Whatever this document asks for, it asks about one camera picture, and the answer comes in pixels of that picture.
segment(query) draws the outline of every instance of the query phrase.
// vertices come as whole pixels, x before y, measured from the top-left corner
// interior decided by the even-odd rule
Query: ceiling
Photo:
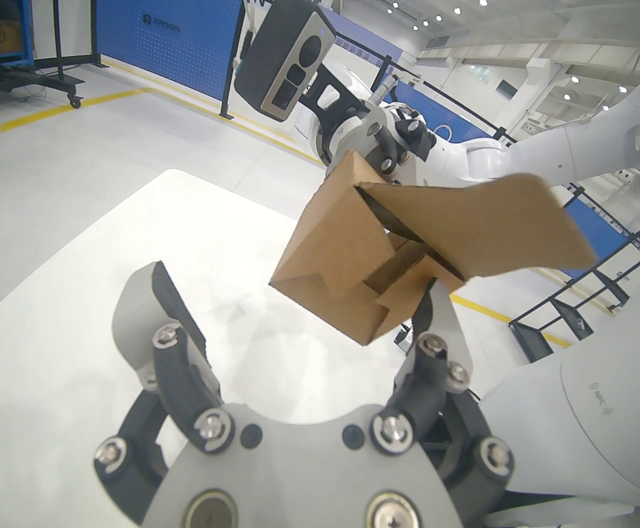
[[[409,30],[417,25],[427,39],[448,37],[440,44],[448,47],[553,40],[640,43],[638,0],[486,0],[486,6],[479,0],[397,0],[397,9],[393,0],[367,2],[391,8],[390,17],[402,20]],[[454,13],[457,7],[459,15]]]
[[[356,20],[355,10],[377,13],[376,25],[411,38],[413,49],[421,50],[418,57],[524,68],[531,56],[541,56],[568,66],[567,74],[579,82],[556,86],[537,109],[545,116],[567,121],[611,107],[625,97],[619,85],[631,91],[640,83],[640,65],[632,71],[640,47],[640,0],[486,0],[486,6],[480,3],[485,0],[395,1],[397,8],[394,0],[343,0],[344,14]],[[536,54],[512,53],[536,49],[530,43],[541,46]]]

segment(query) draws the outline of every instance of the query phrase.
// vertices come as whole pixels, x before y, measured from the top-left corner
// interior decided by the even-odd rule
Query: blue partition
[[[222,99],[242,0],[97,0],[98,51]]]
[[[570,202],[565,209],[593,247],[598,262],[602,262],[627,242],[627,238],[623,234],[618,233],[611,224],[579,199]],[[562,270],[572,278],[581,276],[585,271],[585,269]]]
[[[460,117],[455,112],[452,112],[407,84],[398,83],[396,96],[398,100],[407,103],[411,108],[420,112],[427,120],[427,125],[431,130],[435,129],[438,125],[448,125],[453,132],[451,143],[461,143],[462,141],[491,137],[463,117]],[[385,101],[391,102],[391,98],[387,96]],[[439,129],[436,133],[445,139],[449,138],[449,131],[447,129]]]
[[[376,35],[372,31],[369,31],[362,26],[359,26],[355,22],[346,19],[338,13],[334,13],[333,11],[322,6],[321,9],[338,33],[342,33],[343,35],[348,36],[356,42],[360,42],[362,45],[368,47],[369,49],[372,49],[382,56],[389,55],[393,62],[397,63],[400,60],[402,49],[398,48],[398,46],[391,44],[381,36]],[[376,65],[378,68],[382,66],[382,59],[376,57],[375,55],[369,54],[369,52],[367,52],[366,50],[355,44],[352,44],[351,42],[343,38],[336,38],[335,43],[341,48],[345,48],[345,50],[350,51],[354,55],[363,58],[365,61]],[[393,67],[389,67],[389,73],[391,73],[392,70]]]

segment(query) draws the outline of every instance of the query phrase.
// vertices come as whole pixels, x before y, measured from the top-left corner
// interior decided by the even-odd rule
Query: white table surface
[[[93,473],[140,391],[111,316],[129,276],[162,260],[207,338],[228,402],[286,422],[384,403],[404,356],[363,348],[268,286],[295,221],[184,172],[158,176],[0,302],[0,525],[132,526]],[[184,440],[168,426],[169,462]]]

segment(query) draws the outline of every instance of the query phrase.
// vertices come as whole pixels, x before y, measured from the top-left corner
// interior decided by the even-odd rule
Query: cable
[[[446,139],[445,141],[451,141],[451,138],[453,137],[453,130],[451,130],[451,127],[449,125],[438,125],[433,129],[433,133],[435,134],[439,129],[447,129],[449,131],[449,139]]]

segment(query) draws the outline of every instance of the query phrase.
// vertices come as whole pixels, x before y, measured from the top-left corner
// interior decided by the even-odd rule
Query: brown cardboard
[[[0,53],[18,53],[21,50],[20,22],[0,20]]]
[[[410,239],[386,233],[376,214]],[[395,186],[347,152],[307,204],[270,284],[364,345],[411,317],[433,277],[453,292],[473,276],[594,263],[536,176]]]

